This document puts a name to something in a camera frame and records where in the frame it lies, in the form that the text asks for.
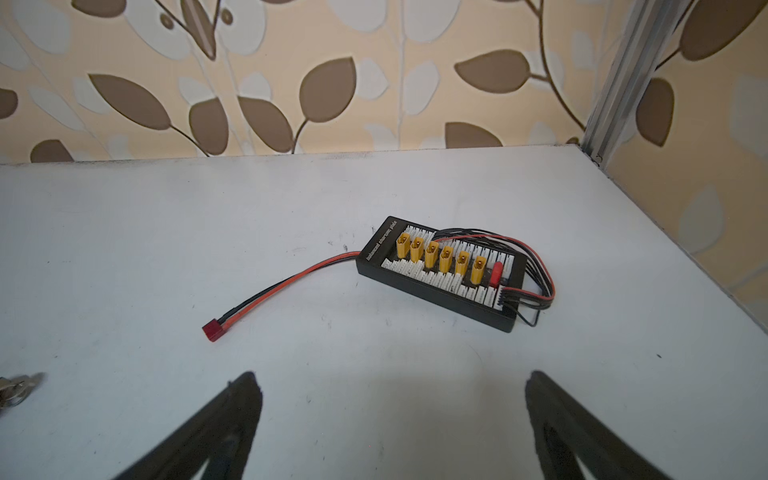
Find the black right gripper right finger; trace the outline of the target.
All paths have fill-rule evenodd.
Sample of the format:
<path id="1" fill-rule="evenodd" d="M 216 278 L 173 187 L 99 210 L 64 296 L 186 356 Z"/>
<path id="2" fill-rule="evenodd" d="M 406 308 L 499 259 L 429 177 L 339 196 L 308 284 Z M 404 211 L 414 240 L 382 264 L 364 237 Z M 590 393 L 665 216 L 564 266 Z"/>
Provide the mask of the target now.
<path id="1" fill-rule="evenodd" d="M 546 479 L 666 479 L 542 371 L 525 385 L 536 454 Z"/>

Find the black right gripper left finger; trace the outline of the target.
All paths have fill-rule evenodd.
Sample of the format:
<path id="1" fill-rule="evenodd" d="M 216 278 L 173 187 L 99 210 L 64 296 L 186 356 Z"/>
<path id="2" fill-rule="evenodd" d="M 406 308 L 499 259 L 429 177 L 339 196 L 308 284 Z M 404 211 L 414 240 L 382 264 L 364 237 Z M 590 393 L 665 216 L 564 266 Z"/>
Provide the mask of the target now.
<path id="1" fill-rule="evenodd" d="M 263 392 L 247 371 L 153 450 L 121 472 L 119 479 L 243 477 L 263 407 Z"/>

